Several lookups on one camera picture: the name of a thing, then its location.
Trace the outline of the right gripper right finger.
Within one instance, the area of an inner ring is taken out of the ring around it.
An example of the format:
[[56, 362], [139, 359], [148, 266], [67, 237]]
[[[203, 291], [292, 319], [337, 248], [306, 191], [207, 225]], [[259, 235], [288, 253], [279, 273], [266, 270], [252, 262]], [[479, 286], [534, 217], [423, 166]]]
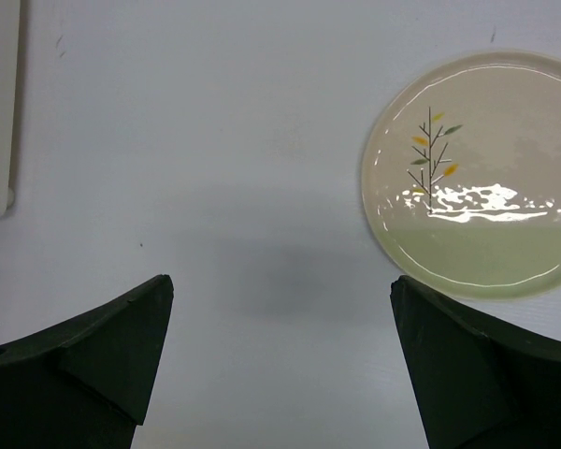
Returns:
[[561, 448], [561, 341], [401, 276], [401, 348], [431, 448]]

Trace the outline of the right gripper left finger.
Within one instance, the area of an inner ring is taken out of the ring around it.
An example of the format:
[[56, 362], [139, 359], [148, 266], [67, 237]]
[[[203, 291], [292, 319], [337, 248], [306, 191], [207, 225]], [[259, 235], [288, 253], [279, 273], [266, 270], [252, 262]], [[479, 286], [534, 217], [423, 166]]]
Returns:
[[173, 303], [158, 275], [0, 345], [0, 448], [128, 448], [143, 425]]

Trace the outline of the beige green leaf plate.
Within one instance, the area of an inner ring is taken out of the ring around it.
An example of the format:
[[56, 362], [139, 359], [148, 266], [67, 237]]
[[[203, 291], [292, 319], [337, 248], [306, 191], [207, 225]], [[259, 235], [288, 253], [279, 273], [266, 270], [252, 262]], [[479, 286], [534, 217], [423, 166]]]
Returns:
[[561, 60], [489, 51], [425, 73], [376, 121], [361, 192], [388, 257], [446, 295], [561, 286]]

